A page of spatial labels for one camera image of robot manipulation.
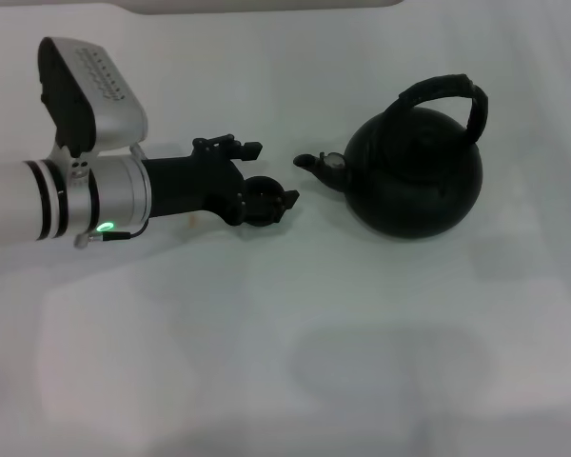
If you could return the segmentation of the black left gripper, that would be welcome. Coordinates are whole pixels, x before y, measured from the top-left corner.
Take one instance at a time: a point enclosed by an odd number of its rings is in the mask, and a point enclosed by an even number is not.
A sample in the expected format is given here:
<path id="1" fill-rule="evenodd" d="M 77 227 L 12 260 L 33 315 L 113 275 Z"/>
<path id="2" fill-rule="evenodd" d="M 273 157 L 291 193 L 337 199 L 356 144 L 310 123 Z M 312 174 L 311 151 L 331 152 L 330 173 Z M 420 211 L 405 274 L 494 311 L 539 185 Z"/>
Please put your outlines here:
<path id="1" fill-rule="evenodd" d="M 229 225 L 270 226 L 293 209 L 297 190 L 245 194 L 245 180 L 233 160 L 255 161 L 263 145 L 241 143 L 232 134 L 195 138 L 187 157 L 142 162 L 151 187 L 150 216 L 207 211 Z"/>

